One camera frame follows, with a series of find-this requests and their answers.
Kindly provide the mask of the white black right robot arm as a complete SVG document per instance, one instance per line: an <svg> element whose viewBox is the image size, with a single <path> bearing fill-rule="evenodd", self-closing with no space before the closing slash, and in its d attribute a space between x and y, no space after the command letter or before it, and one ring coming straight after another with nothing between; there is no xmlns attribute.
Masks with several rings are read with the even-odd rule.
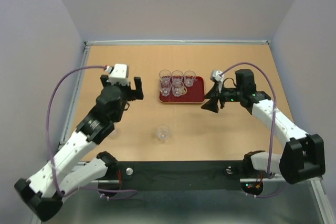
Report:
<svg viewBox="0 0 336 224"><path fill-rule="evenodd" d="M248 177L260 171L279 174L291 185L324 175L326 164L322 137L299 128L278 110L267 93L257 90L250 69L237 70L235 76L235 86L227 88L223 73L214 70L211 75L214 85L205 94L207 101L201 108L217 113L225 103L238 102L263 122L283 146L280 155L265 151L246 154L241 165L243 174Z"/></svg>

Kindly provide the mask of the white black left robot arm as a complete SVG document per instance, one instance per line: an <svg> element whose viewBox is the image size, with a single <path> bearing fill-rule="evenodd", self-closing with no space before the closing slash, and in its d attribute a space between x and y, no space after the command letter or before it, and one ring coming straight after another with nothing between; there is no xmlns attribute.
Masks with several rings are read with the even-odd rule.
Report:
<svg viewBox="0 0 336 224"><path fill-rule="evenodd" d="M28 179L19 179L14 185L22 201L40 221L54 217L71 194L95 179L117 177L115 190L98 190L104 197L110 198L111 194L121 191L121 168L108 152L99 153L85 166L73 170L87 153L112 133L129 103L144 98L139 77L134 78L135 89L131 89L129 82L124 86L118 82L110 84L106 75L101 76L101 82L103 89L95 106L78 124L66 144L41 170Z"/></svg>

